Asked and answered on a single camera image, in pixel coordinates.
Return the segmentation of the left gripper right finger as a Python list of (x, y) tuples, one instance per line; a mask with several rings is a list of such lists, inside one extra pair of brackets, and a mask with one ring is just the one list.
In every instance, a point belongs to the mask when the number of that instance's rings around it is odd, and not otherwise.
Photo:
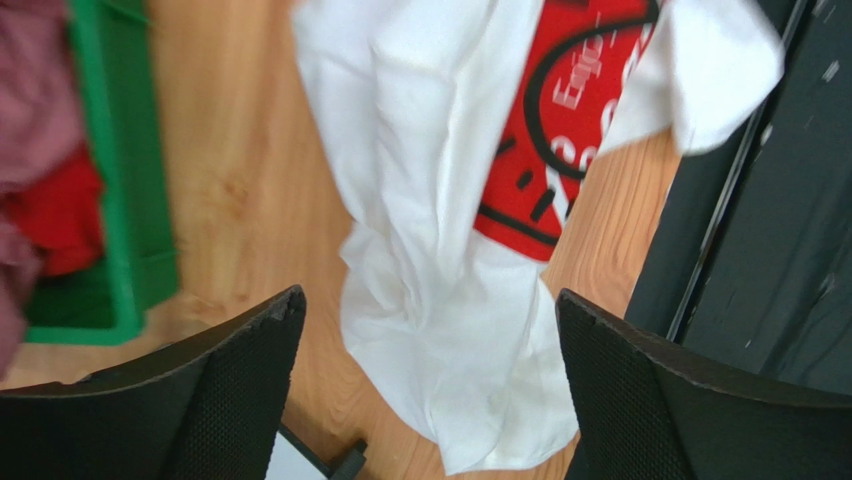
[(571, 479), (847, 479), (851, 399), (691, 352), (563, 290)]

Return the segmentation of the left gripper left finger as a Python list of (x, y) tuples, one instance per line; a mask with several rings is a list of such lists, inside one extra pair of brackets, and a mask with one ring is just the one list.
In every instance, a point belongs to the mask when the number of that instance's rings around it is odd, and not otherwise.
[(307, 310), (291, 287), (72, 384), (1, 394), (5, 479), (261, 479)]

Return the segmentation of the white t-shirt red print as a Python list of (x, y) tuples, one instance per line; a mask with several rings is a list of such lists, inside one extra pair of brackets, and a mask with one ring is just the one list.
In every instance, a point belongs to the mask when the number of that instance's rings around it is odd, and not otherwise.
[(594, 159), (723, 144), (781, 79), (754, 1), (302, 1), (297, 63), (352, 230), (348, 353), (449, 475), (578, 422), (542, 273)]

